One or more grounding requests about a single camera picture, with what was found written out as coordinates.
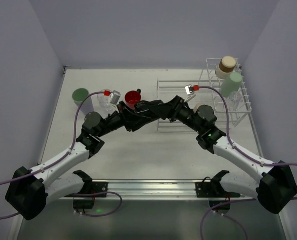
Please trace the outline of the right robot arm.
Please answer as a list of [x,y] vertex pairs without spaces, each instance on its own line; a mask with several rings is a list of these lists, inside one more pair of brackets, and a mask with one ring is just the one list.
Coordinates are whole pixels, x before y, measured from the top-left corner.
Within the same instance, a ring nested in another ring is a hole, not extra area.
[[216,126],[217,117],[211,106],[201,105],[196,111],[179,96],[170,102],[140,101],[135,112],[157,119],[179,121],[197,132],[199,146],[222,157],[256,181],[256,198],[272,214],[278,214],[297,194],[297,184],[288,164],[274,163],[242,148],[228,132]]

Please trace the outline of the lavender cup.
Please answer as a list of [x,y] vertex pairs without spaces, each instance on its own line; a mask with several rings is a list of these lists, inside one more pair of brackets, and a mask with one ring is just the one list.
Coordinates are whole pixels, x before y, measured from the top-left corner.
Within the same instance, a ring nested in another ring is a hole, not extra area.
[[78,107],[80,107],[80,111],[86,116],[87,114],[94,111],[94,106],[91,98],[88,98],[83,104],[82,102],[75,103]]

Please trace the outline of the red mug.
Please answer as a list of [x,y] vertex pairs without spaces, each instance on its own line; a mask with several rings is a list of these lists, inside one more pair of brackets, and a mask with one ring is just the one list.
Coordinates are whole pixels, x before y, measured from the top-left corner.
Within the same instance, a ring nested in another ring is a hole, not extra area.
[[134,110],[136,103],[141,101],[141,99],[142,99],[141,93],[142,93],[142,90],[137,89],[137,90],[129,91],[125,94],[125,97],[124,97],[125,104],[131,110]]

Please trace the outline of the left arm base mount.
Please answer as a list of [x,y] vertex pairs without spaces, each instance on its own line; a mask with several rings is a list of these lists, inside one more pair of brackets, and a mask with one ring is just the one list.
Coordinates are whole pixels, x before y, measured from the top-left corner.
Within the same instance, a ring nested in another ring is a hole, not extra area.
[[81,191],[79,191],[78,194],[86,195],[86,194],[101,193],[100,195],[97,196],[98,198],[106,198],[107,197],[107,194],[104,192],[107,191],[108,182],[93,181],[93,179],[82,170],[74,171],[73,174],[79,176],[84,183]]

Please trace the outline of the clear glass front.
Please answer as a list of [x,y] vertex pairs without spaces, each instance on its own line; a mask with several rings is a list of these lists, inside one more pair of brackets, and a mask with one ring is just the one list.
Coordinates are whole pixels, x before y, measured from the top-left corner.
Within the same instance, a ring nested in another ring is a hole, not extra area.
[[99,104],[106,114],[112,114],[115,111],[114,107],[108,101],[100,101]]

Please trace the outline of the black mug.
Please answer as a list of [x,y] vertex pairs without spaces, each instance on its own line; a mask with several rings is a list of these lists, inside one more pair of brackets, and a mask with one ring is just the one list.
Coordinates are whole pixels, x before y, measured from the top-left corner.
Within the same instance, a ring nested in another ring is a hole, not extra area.
[[162,105],[164,102],[162,100],[153,100],[153,101],[146,101],[142,100],[137,102],[134,105],[134,112],[135,113],[141,113],[150,110],[151,107],[155,107],[158,105]]

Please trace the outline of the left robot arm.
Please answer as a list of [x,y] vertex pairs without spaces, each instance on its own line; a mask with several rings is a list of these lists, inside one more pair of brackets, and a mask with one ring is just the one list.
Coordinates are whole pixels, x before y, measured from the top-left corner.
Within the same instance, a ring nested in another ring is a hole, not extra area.
[[161,100],[140,101],[135,108],[129,108],[124,102],[117,105],[117,110],[103,118],[98,112],[86,115],[81,133],[76,136],[71,146],[47,162],[31,169],[18,168],[6,192],[6,201],[25,220],[36,218],[54,200],[69,195],[92,194],[92,179],[81,170],[70,177],[62,175],[73,167],[94,157],[104,146],[101,137],[120,128],[135,132],[161,118],[158,114]]

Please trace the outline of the beige cup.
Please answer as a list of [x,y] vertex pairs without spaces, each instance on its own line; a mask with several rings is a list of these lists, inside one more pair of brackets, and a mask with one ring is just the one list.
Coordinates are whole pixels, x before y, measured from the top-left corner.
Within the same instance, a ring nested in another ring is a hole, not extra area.
[[197,104],[197,105],[194,107],[193,111],[196,113],[196,112],[198,111],[198,109],[199,109],[200,106],[201,106],[200,104]]

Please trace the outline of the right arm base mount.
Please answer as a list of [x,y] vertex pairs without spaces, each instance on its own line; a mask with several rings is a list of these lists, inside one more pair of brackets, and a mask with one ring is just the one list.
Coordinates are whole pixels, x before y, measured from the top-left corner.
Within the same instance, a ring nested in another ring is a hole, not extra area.
[[227,170],[222,170],[213,178],[205,177],[202,181],[195,183],[195,191],[197,198],[240,198],[241,194],[235,192],[227,192],[221,185],[222,178],[229,174]]

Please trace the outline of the clear glass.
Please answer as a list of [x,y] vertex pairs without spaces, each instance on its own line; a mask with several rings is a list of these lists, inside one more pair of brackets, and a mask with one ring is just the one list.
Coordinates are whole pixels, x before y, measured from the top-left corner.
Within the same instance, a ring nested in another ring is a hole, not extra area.
[[115,111],[114,107],[108,101],[100,101],[99,104],[106,114],[112,114]]
[[110,103],[110,98],[111,98],[111,91],[108,89],[102,90],[103,93],[99,94],[97,96],[98,102],[100,103],[101,101],[106,101]]

